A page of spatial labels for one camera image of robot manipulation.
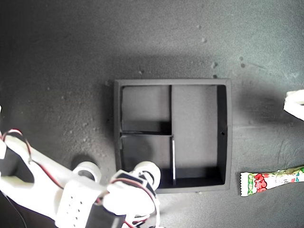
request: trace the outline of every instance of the candy wrapper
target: candy wrapper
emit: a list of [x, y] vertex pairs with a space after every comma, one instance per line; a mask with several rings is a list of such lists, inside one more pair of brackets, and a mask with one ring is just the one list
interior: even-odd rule
[[241, 173], [241, 196], [272, 189], [287, 183], [304, 181], [304, 166], [270, 173]]

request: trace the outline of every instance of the black cardboard box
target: black cardboard box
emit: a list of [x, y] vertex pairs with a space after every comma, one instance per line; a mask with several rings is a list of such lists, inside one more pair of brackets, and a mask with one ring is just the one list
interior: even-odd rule
[[117, 170], [154, 162], [157, 193], [229, 189], [231, 82], [116, 80], [114, 134]]

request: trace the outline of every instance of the white plastic part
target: white plastic part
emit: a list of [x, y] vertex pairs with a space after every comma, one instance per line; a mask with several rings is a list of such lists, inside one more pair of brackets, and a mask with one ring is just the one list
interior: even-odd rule
[[[29, 163], [29, 153], [23, 141], [8, 135], [5, 143], [20, 155], [32, 172], [35, 182], [26, 183], [17, 177], [1, 177], [0, 190], [17, 204], [56, 220], [63, 190], [54, 184], [38, 165], [34, 162]], [[94, 186], [94, 189], [99, 189], [100, 192], [106, 190], [106, 187], [73, 173], [34, 148], [31, 148], [31, 156], [34, 161], [43, 165], [62, 187], [74, 180], [84, 186]]]
[[4, 143], [4, 141], [0, 140], [0, 159], [4, 159], [5, 153], [6, 153], [6, 144]]
[[90, 172], [96, 183], [99, 183], [101, 180], [101, 172], [100, 169], [98, 168], [97, 165], [95, 165], [94, 163], [90, 162], [90, 161], [84, 161], [82, 163], [80, 163], [79, 165], [77, 165], [77, 167], [73, 170], [73, 173], [78, 174], [80, 171], [88, 171]]
[[100, 188], [79, 180], [65, 185], [59, 204], [55, 225], [59, 228], [85, 228], [91, 207], [102, 193]]
[[304, 90], [287, 92], [284, 110], [295, 117], [304, 120]]
[[133, 173], [136, 174], [137, 176], [140, 173], [144, 173], [144, 172], [149, 172], [153, 176], [152, 180], [149, 180], [149, 178], [147, 178], [147, 180], [152, 185], [152, 188], [155, 191], [161, 182], [160, 168], [158, 168], [158, 166], [155, 165], [153, 162], [144, 161], [144, 162], [137, 164], [133, 171]]
[[122, 182], [109, 184], [110, 194], [104, 196], [103, 206], [116, 215], [149, 215], [155, 210], [148, 194], [140, 189]]

